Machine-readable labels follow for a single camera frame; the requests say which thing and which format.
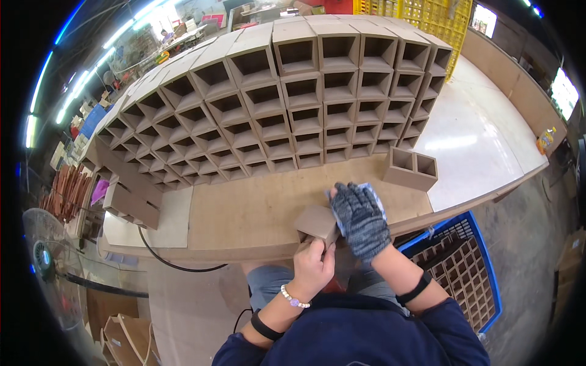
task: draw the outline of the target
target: gloved hand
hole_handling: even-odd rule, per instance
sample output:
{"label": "gloved hand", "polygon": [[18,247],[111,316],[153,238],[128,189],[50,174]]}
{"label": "gloved hand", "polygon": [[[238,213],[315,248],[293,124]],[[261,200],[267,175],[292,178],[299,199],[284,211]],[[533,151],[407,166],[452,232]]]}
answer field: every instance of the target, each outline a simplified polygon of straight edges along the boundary
{"label": "gloved hand", "polygon": [[371,192],[354,183],[336,183],[330,191],[330,206],[345,228],[352,253],[365,264],[391,241],[389,227]]}

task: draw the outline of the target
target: bare hand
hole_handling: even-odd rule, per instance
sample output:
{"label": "bare hand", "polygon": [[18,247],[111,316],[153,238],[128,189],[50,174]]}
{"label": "bare hand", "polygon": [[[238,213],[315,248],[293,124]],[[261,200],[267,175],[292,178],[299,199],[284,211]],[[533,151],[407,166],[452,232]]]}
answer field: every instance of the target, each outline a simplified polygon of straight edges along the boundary
{"label": "bare hand", "polygon": [[314,239],[311,245],[293,256],[295,278],[287,285],[287,292],[301,302],[308,302],[332,279],[336,243],[332,243],[321,261],[325,244]]}

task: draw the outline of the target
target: wooden workbench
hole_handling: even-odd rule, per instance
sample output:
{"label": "wooden workbench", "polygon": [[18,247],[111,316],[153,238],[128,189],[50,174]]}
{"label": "wooden workbench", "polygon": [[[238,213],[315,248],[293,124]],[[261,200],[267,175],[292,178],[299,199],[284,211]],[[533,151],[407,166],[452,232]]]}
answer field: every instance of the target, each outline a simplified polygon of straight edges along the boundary
{"label": "wooden workbench", "polygon": [[[548,160],[537,151],[535,140],[507,97],[461,56],[414,148],[437,158],[439,181],[429,192],[382,182],[384,155],[373,155],[188,188],[192,200],[180,204],[190,205],[189,217],[177,215],[165,224],[172,232],[173,225],[187,223],[188,232],[168,240],[159,236],[156,242],[152,232],[146,237],[151,246],[167,247],[157,250],[174,261],[290,258],[297,249],[295,217],[307,204],[327,205],[324,190],[337,181],[370,182],[386,209],[391,234],[397,236],[497,198],[543,170]],[[108,232],[104,226],[100,250],[150,256],[133,225],[116,231],[124,233]]]}

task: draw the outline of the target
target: black elastic band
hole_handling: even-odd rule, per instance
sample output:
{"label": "black elastic band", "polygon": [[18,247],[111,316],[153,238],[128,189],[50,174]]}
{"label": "black elastic band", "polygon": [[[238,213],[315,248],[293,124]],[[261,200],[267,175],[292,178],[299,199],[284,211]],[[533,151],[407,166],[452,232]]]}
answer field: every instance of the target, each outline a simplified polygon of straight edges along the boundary
{"label": "black elastic band", "polygon": [[256,329],[256,331],[259,332],[263,337],[266,337],[271,341],[276,341],[279,338],[281,338],[285,333],[277,333],[273,329],[270,329],[269,327],[264,325],[264,323],[261,322],[261,320],[258,318],[259,311],[260,309],[255,311],[253,313],[252,319],[250,319],[250,323],[253,325],[253,328]]}
{"label": "black elastic band", "polygon": [[427,271],[423,271],[423,276],[421,276],[421,279],[419,280],[417,286],[415,286],[415,288],[411,292],[407,292],[406,294],[403,294],[401,296],[397,295],[397,301],[399,302],[399,304],[401,304],[401,306],[405,306],[406,303],[415,299],[417,295],[419,295],[423,290],[425,290],[425,288],[427,287],[427,285],[430,284],[430,282],[430,274],[427,273]]}

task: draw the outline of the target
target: yellow plastic crate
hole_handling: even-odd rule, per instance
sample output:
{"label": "yellow plastic crate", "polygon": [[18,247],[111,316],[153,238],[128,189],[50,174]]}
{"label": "yellow plastic crate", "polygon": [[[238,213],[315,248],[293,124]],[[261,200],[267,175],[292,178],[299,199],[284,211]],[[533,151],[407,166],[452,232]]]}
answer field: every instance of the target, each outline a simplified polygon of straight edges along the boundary
{"label": "yellow plastic crate", "polygon": [[391,16],[403,19],[425,33],[436,36],[454,48],[447,68],[452,77],[468,30],[472,0],[460,0],[449,16],[449,0],[354,0],[354,14]]}

